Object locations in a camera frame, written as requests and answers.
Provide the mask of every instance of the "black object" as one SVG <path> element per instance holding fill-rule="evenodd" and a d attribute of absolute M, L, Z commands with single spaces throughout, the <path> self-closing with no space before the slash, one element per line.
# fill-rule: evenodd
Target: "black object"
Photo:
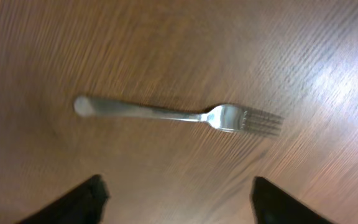
<path fill-rule="evenodd" d="M 108 198 L 101 176 L 94 175 L 19 224 L 97 224 Z"/>
<path fill-rule="evenodd" d="M 254 179 L 251 200 L 258 224 L 330 224 L 263 177 Z"/>

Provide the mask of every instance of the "fork head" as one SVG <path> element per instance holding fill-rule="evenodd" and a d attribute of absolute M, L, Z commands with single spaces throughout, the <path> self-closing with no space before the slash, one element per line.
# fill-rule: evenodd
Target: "fork head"
<path fill-rule="evenodd" d="M 262 136 L 278 136 L 283 118 L 271 113 L 236 105 L 219 105 L 205 114 L 213 128 L 227 132 L 250 132 Z"/>

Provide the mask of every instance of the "fork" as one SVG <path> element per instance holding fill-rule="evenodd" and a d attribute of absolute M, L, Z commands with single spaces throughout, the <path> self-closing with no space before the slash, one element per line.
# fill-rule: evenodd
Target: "fork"
<path fill-rule="evenodd" d="M 261 136 L 278 136 L 283 123 L 281 116 L 229 104 L 216 106 L 207 113 L 193 114 L 135 105 L 118 100 L 79 96 L 74 101 L 74 110 L 83 117 L 120 116 L 203 122 L 221 131 L 248 132 Z"/>

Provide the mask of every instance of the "fork handle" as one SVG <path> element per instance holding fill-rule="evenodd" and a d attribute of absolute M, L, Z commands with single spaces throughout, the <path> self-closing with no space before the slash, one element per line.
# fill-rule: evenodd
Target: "fork handle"
<path fill-rule="evenodd" d="M 87 96 L 79 96 L 74 102 L 74 110 L 80 116 L 122 116 L 136 118 L 174 119 L 180 121 L 201 121 L 202 114 L 182 113 L 148 106 L 124 103 Z"/>

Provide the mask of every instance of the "brown wooden surface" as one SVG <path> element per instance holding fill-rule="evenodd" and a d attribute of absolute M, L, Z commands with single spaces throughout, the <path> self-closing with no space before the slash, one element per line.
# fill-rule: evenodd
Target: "brown wooden surface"
<path fill-rule="evenodd" d="M 286 120 L 264 139 L 83 119 L 80 93 Z M 104 223 L 253 223 L 255 175 L 358 223 L 358 1 L 0 1 L 0 223 L 93 174 Z"/>

